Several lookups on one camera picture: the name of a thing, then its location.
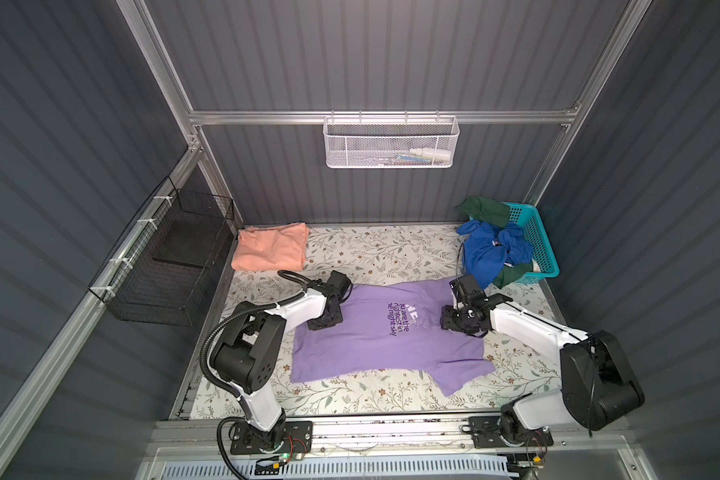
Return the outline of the purple t-shirt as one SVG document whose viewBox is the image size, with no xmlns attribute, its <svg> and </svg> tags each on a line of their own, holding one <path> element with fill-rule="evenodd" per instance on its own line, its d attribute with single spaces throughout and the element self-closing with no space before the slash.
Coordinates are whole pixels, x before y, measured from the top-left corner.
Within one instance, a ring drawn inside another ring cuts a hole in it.
<svg viewBox="0 0 720 480">
<path fill-rule="evenodd" d="M 441 328 L 453 304 L 448 278 L 389 286 L 357 285 L 335 326 L 295 330 L 291 381 L 307 383 L 370 370 L 427 373 L 442 394 L 495 372 L 484 340 Z"/>
</svg>

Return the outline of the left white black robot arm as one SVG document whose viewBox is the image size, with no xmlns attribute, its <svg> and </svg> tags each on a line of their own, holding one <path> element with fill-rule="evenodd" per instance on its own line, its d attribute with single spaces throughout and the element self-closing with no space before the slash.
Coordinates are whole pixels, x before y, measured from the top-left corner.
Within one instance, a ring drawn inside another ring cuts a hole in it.
<svg viewBox="0 0 720 480">
<path fill-rule="evenodd" d="M 253 444 L 265 451 L 278 448 L 285 435 L 286 414 L 269 385 L 284 335 L 302 325 L 319 331 L 342 323 L 341 305 L 353 288 L 335 270 L 325 281 L 288 270 L 278 276 L 298 284 L 299 292 L 268 304 L 239 304 L 212 329 L 199 353 L 202 375 L 235 397 Z"/>
</svg>

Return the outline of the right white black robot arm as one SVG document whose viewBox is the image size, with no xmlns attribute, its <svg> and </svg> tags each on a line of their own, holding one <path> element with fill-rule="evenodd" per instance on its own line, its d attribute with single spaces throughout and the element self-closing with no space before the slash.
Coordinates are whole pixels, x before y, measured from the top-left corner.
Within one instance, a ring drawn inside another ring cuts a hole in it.
<svg viewBox="0 0 720 480">
<path fill-rule="evenodd" d="M 543 318 L 504 294 L 488 296 L 471 275 L 449 282 L 453 301 L 442 308 L 445 330 L 482 338 L 512 337 L 554 361 L 561 387 L 524 394 L 503 405 L 496 423 L 470 419 L 476 446 L 489 433 L 510 447 L 551 446 L 551 431 L 579 425 L 594 432 L 641 407 L 645 395 L 617 338 L 588 333 Z"/>
</svg>

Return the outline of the blue t-shirt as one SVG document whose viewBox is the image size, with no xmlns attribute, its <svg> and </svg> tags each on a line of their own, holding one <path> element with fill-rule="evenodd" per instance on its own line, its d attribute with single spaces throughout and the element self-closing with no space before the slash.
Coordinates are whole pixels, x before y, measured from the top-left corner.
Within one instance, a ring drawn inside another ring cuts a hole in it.
<svg viewBox="0 0 720 480">
<path fill-rule="evenodd" d="M 534 271 L 533 246 L 524 230 L 513 222 L 499 227 L 479 220 L 468 221 L 456 230 L 463 242 L 464 272 L 482 289 L 501 289 Z"/>
</svg>

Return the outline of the floral table mat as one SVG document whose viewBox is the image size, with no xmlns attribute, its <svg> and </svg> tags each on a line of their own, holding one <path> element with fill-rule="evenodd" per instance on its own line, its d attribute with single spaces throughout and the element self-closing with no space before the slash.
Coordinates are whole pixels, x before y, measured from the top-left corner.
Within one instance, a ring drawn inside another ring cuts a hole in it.
<svg viewBox="0 0 720 480">
<path fill-rule="evenodd" d="M 355 284 L 391 285 L 454 277 L 460 271 L 462 237 L 454 224 L 313 227 L 303 275 L 323 278 L 332 270 Z M 553 361 L 512 337 L 490 334 L 485 353 L 493 373 L 442 394 L 423 371 L 373 370 L 294 383 L 294 336 L 285 335 L 271 383 L 287 415 L 382 414 L 498 408 L 528 393 L 561 385 Z"/>
</svg>

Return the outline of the folded pink t-shirt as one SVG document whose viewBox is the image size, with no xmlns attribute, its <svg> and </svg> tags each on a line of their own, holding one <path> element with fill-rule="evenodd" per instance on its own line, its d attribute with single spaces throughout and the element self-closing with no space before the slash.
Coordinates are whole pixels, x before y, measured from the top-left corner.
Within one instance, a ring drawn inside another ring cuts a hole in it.
<svg viewBox="0 0 720 480">
<path fill-rule="evenodd" d="M 243 229 L 231 267 L 235 271 L 300 271 L 306 263 L 309 233 L 305 223 Z"/>
</svg>

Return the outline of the teal plastic basket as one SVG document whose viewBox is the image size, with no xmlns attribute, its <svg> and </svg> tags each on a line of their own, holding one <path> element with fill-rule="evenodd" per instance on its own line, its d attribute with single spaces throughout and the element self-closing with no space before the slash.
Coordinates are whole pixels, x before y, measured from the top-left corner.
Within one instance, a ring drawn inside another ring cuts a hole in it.
<svg viewBox="0 0 720 480">
<path fill-rule="evenodd" d="M 532 285 L 557 277 L 560 268 L 539 211 L 527 204 L 506 202 L 506 205 L 510 208 L 509 220 L 523 229 L 524 239 L 533 247 L 532 259 L 539 267 L 539 272 L 526 273 L 517 283 Z"/>
</svg>

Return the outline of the dark green t-shirt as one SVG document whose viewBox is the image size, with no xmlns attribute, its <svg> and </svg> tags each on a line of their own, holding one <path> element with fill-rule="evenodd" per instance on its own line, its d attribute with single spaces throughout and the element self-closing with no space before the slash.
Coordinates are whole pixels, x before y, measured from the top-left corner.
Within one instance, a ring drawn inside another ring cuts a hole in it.
<svg viewBox="0 0 720 480">
<path fill-rule="evenodd" d="M 509 223 L 511 214 L 509 205 L 483 196 L 468 197 L 457 209 L 473 220 L 498 227 L 505 227 Z"/>
</svg>

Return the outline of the white bottle in basket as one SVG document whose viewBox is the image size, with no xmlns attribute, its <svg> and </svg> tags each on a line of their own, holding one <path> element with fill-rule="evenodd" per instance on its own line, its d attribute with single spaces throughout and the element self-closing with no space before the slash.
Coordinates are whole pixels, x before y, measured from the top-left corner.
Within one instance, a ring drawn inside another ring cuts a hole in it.
<svg viewBox="0 0 720 480">
<path fill-rule="evenodd" d="M 433 163 L 450 163 L 453 158 L 453 153 L 449 150 L 429 147 L 412 148 L 409 153 L 411 156 L 423 158 L 425 161 Z"/>
</svg>

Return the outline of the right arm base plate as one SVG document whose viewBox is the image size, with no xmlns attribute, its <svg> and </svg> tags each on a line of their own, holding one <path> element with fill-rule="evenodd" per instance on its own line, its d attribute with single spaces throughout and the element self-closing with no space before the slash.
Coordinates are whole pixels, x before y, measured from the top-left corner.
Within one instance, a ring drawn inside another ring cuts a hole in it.
<svg viewBox="0 0 720 480">
<path fill-rule="evenodd" d="M 541 447 L 554 444 L 550 430 L 546 427 L 531 430 L 524 427 L 510 414 L 471 416 L 461 431 L 470 436 L 476 448 Z"/>
</svg>

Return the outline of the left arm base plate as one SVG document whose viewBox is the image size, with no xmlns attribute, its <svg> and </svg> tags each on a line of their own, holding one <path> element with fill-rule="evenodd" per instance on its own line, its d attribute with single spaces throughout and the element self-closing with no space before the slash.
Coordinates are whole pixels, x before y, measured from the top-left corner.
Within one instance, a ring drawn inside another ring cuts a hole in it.
<svg viewBox="0 0 720 480">
<path fill-rule="evenodd" d="M 310 421 L 286 420 L 265 432 L 238 421 L 227 433 L 228 452 L 232 455 L 306 454 L 312 448 L 313 427 Z"/>
</svg>

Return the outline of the aluminium mounting rail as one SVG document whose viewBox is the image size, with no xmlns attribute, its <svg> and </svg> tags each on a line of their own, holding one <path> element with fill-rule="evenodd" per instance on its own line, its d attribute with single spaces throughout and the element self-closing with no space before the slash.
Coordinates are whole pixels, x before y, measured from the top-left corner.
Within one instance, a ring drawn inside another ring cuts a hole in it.
<svg viewBox="0 0 720 480">
<path fill-rule="evenodd" d="M 284 441 L 286 448 L 301 451 L 304 444 L 316 457 L 343 454 L 458 453 L 475 449 L 472 430 L 495 434 L 500 412 L 474 410 L 419 412 L 408 414 L 313 416 L 312 429 L 302 441 Z M 216 429 L 219 421 L 159 421 L 154 427 L 145 456 L 216 458 L 219 454 Z M 554 451 L 617 450 L 637 442 L 626 420 L 593 433 L 583 427 L 550 428 Z"/>
</svg>

